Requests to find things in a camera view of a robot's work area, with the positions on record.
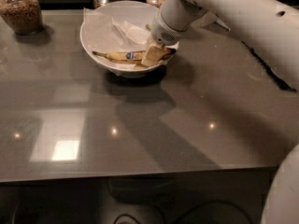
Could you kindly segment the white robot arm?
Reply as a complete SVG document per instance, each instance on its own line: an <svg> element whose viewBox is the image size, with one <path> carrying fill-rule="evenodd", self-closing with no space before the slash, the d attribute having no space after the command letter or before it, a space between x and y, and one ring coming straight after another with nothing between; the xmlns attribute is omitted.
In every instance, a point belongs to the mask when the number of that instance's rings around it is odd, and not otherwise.
<svg viewBox="0 0 299 224"><path fill-rule="evenodd" d="M149 42L176 44L190 25L211 12L235 32L275 77L298 88L298 10L277 0L166 0L151 23ZM279 165L261 224L298 224L298 146Z"/></svg>

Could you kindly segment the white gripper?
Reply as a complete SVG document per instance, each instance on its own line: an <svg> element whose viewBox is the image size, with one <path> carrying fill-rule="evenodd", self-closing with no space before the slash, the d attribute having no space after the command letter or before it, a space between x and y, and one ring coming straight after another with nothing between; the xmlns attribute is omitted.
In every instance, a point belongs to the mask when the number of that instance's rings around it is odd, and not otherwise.
<svg viewBox="0 0 299 224"><path fill-rule="evenodd" d="M178 15L167 16L159 11L150 25L150 35L147 40L147 47L149 48L141 64L151 67L161 60L164 55L170 54L172 50L162 46L176 45L183 37L186 28L186 21Z"/></svg>

